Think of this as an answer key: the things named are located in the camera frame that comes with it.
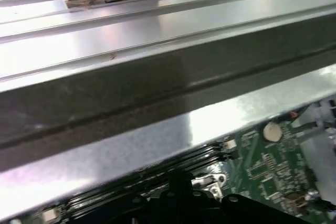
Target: metal screw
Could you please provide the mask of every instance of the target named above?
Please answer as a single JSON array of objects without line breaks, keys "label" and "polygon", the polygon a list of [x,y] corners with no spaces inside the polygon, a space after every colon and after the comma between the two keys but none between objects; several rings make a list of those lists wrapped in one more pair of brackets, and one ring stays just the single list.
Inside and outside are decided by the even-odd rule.
[{"label": "metal screw", "polygon": [[236,197],[229,197],[229,200],[232,201],[232,202],[238,202],[238,199]]},{"label": "metal screw", "polygon": [[141,202],[141,199],[139,197],[135,197],[133,200],[132,200],[133,203],[140,203]]},{"label": "metal screw", "polygon": [[199,191],[195,191],[195,192],[193,192],[193,195],[194,196],[201,196],[202,194]]}]

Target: motherboard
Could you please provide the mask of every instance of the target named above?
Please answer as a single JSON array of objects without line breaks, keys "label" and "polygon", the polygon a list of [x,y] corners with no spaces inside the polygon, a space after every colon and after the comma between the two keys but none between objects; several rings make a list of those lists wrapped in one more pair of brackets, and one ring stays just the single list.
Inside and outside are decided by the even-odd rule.
[{"label": "motherboard", "polygon": [[223,196],[240,194],[310,223],[329,223],[325,212],[303,209],[294,203],[302,199],[304,192],[315,188],[316,178],[307,167],[291,122],[279,125],[282,137],[277,142],[266,140],[259,127],[223,138],[224,148],[237,152],[239,157],[218,162],[206,171],[226,175]]}]

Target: green circuit board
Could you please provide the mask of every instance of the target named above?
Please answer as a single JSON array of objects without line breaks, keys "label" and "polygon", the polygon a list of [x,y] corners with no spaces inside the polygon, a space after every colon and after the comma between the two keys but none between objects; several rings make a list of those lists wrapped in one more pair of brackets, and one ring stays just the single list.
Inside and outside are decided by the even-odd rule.
[{"label": "green circuit board", "polygon": [[240,194],[313,224],[330,223],[326,213],[310,210],[309,215],[298,214],[284,200],[289,193],[315,185],[306,173],[306,160],[290,122],[280,126],[283,135],[277,143],[267,142],[255,127],[224,139],[224,143],[234,140],[239,158],[218,164],[217,169],[228,179],[223,195]]}]

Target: microchip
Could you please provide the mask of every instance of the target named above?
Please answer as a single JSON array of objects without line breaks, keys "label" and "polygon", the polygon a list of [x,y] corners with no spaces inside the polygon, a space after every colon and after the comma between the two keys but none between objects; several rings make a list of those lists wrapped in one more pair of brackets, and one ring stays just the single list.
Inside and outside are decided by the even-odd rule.
[{"label": "microchip", "polygon": [[273,177],[267,178],[261,181],[261,185],[265,190],[265,198],[269,199],[272,195],[278,192],[277,184],[274,181]]}]

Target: electronic component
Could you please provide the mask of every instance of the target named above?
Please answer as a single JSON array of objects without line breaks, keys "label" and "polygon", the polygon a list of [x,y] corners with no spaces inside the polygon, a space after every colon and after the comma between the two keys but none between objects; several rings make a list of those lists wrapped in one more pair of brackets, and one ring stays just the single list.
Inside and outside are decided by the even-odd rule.
[{"label": "electronic component", "polygon": [[297,192],[289,193],[283,197],[284,203],[294,215],[307,213],[307,201],[305,195]]},{"label": "electronic component", "polygon": [[261,181],[261,185],[264,189],[266,199],[270,199],[274,194],[278,192],[278,188],[273,177],[269,177]]},{"label": "electronic component", "polygon": [[264,138],[271,142],[279,142],[282,137],[282,130],[279,124],[269,122],[263,129]]},{"label": "electronic component", "polygon": [[192,180],[192,185],[195,189],[211,192],[218,201],[222,201],[223,194],[221,188],[225,185],[225,183],[225,174],[208,174]]},{"label": "electronic component", "polygon": [[321,198],[320,193],[316,189],[309,189],[308,192],[304,196],[304,199],[306,201],[315,201],[320,198]]},{"label": "electronic component", "polygon": [[42,212],[42,219],[44,223],[49,224],[57,219],[57,213],[55,208],[51,208]]}]

